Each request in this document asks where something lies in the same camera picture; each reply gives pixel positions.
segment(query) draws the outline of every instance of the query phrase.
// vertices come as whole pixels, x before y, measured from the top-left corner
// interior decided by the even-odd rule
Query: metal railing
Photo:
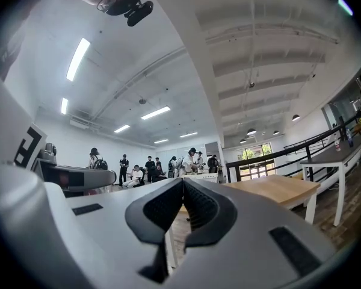
[[[310,159],[312,157],[312,155],[318,153],[318,152],[321,152],[322,150],[326,149],[327,147],[329,147],[330,145],[333,145],[334,144],[334,141],[331,141],[330,143],[327,143],[325,144],[324,143],[324,139],[327,138],[328,136],[336,133],[336,132],[340,132],[340,140],[341,141],[344,141],[347,139],[347,136],[346,136],[346,126],[348,124],[350,124],[351,122],[355,121],[356,120],[356,116],[350,118],[349,120],[347,120],[346,122],[344,122],[343,118],[340,117],[339,118],[340,120],[340,125],[335,127],[335,128],[332,128],[326,132],[323,132],[321,134],[318,134],[314,137],[311,137],[309,139],[306,139],[306,140],[303,140],[303,141],[300,141],[298,143],[295,143],[295,144],[291,144],[290,145],[290,148],[287,148],[285,147],[284,150],[281,150],[281,151],[278,151],[278,152],[275,152],[275,153],[272,153],[272,154],[268,154],[268,155],[264,155],[264,156],[261,156],[261,157],[256,157],[256,158],[251,158],[251,159],[247,159],[247,160],[242,160],[242,161],[235,161],[235,162],[232,162],[232,163],[227,163],[226,164],[226,171],[227,171],[227,179],[228,179],[228,182],[230,183],[231,182],[231,174],[230,174],[230,168],[235,168],[235,174],[236,174],[236,180],[237,181],[241,181],[241,178],[243,177],[246,177],[246,176],[251,176],[251,171],[248,175],[242,175],[241,174],[241,168],[240,167],[243,167],[243,166],[248,166],[248,168],[250,169],[250,165],[252,164],[256,164],[256,163],[259,163],[259,166],[264,166],[265,167],[265,170],[261,171],[262,173],[265,172],[266,175],[267,175],[267,172],[271,171],[271,170],[277,170],[277,169],[280,169],[280,168],[283,168],[283,167],[286,167],[286,166],[289,166],[291,164],[295,164],[301,160],[304,160],[305,158],[308,158]],[[315,146],[315,151],[313,151],[310,146],[312,145],[316,145]],[[296,160],[294,161],[290,161],[286,164],[283,164],[283,165],[279,165],[277,167],[273,167],[271,169],[267,169],[267,163],[269,163],[268,161],[269,160],[273,160],[275,158],[278,158],[278,157],[281,157],[281,156],[284,156],[284,155],[288,155],[288,154],[293,154],[293,153],[296,153],[298,151],[305,151],[306,154],[305,156],[302,156],[300,158],[297,158]],[[325,167],[323,168],[320,168],[319,170],[317,170],[316,172],[313,173],[313,168],[309,168],[309,174],[308,174],[308,178],[313,181],[314,180],[314,175],[316,175],[317,173],[323,171],[325,169]],[[322,176],[319,180],[317,180],[316,182],[319,182],[321,180],[323,180],[324,178],[330,176],[330,173],[334,173],[335,169],[331,169],[330,171],[328,170],[327,173]],[[298,172],[302,172],[302,169],[298,169],[296,171],[293,171],[291,173],[288,173],[287,175],[284,175],[284,176],[292,176]]]

